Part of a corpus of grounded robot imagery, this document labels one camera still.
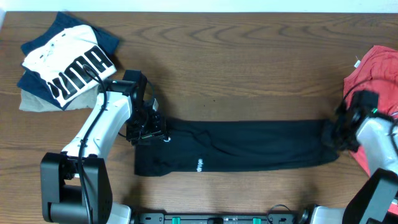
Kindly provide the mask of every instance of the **stack of clothes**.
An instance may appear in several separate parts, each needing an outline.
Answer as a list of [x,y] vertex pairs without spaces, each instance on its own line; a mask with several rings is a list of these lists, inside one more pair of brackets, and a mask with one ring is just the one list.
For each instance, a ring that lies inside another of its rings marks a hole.
[[26,55],[21,88],[23,111],[93,108],[97,86],[83,70],[93,68],[101,79],[116,72],[110,61],[119,39],[62,12],[46,33],[21,46]]

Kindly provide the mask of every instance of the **black pants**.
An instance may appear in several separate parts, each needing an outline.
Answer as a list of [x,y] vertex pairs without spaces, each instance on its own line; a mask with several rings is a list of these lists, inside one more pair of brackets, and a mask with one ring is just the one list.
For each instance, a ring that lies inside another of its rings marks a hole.
[[170,142],[136,147],[135,173],[293,169],[334,161],[321,143],[326,120],[199,122],[169,120]]

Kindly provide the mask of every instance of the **white tag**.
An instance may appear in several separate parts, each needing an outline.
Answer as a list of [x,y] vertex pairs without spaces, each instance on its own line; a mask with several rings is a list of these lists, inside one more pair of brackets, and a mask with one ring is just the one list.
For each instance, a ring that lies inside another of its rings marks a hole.
[[355,63],[355,65],[354,65],[354,67],[355,67],[355,68],[358,68],[358,66],[359,66],[360,63],[361,63],[361,61],[360,61],[360,60],[357,60],[356,63]]
[[159,107],[159,104],[158,104],[157,100],[155,99],[154,104],[152,105],[152,109],[154,111],[157,111],[158,107]]

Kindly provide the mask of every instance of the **wooden tabletop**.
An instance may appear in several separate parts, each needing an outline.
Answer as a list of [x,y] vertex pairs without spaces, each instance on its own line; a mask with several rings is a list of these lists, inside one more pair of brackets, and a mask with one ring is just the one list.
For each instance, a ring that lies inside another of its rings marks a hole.
[[[320,119],[373,45],[398,49],[395,14],[76,12],[121,39],[118,68],[142,70],[169,116],[199,121]],[[60,152],[91,110],[19,111],[20,46],[55,12],[8,12],[0,33],[0,223],[43,223],[39,164]],[[283,203],[344,207],[367,180],[347,153],[320,167],[270,172],[134,175],[117,138],[107,169],[115,201],[167,212],[262,213]]]

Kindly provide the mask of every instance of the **green marking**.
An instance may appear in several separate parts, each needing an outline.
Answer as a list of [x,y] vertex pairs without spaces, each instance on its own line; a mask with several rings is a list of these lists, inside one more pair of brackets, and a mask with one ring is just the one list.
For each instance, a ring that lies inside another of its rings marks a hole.
[[180,217],[173,217],[172,224],[181,224],[181,218]]
[[253,224],[261,224],[261,218],[253,218]]

